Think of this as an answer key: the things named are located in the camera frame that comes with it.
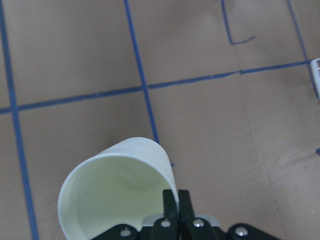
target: white paper cup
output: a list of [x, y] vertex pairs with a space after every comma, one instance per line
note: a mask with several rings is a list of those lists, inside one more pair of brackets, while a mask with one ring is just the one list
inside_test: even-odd
[[133, 137], [78, 165], [58, 198], [58, 218], [68, 240], [89, 240], [117, 224], [138, 231], [143, 218], [163, 213], [164, 189], [179, 202], [169, 158], [156, 142]]

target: floor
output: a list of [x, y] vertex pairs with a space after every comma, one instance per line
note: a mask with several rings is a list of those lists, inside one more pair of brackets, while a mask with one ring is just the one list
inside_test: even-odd
[[64, 179], [136, 136], [223, 230], [319, 238], [319, 0], [0, 5], [1, 240], [65, 239]]

